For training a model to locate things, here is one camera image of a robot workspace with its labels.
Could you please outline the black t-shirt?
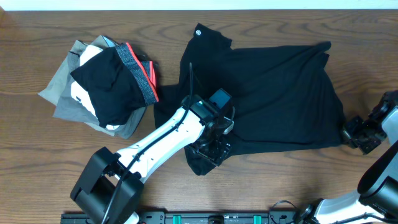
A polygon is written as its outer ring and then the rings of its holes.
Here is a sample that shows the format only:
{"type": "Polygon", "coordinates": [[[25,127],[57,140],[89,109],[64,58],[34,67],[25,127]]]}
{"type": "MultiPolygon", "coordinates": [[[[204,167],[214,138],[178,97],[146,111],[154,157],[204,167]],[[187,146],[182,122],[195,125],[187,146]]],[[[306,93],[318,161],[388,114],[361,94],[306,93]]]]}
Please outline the black t-shirt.
{"type": "Polygon", "coordinates": [[[245,49],[231,44],[218,31],[195,27],[178,83],[157,89],[156,127],[189,93],[209,98],[224,89],[235,107],[234,128],[226,136],[231,156],[342,144],[343,105],[325,71],[330,42],[245,49]]]}

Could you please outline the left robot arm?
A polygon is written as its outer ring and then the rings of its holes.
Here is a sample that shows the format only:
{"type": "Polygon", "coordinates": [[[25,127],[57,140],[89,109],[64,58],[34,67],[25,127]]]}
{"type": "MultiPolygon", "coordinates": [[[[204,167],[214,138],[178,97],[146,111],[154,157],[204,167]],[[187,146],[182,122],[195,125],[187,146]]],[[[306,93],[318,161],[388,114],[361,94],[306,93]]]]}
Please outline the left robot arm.
{"type": "Polygon", "coordinates": [[[83,169],[71,199],[89,223],[137,223],[144,184],[165,161],[186,147],[214,166],[231,150],[225,140],[234,122],[231,95],[217,90],[209,99],[189,94],[161,127],[141,141],[112,153],[102,147],[83,169]]]}

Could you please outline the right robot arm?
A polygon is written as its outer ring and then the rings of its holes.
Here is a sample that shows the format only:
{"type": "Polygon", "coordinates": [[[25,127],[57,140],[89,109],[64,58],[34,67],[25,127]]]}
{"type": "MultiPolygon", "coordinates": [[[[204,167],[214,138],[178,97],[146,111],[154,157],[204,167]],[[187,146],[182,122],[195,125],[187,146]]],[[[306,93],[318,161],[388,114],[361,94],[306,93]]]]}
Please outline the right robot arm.
{"type": "Polygon", "coordinates": [[[397,91],[387,91],[369,113],[342,129],[345,143],[366,155],[385,139],[390,148],[364,173],[356,190],[318,199],[295,216],[294,223],[397,223],[397,91]]]}

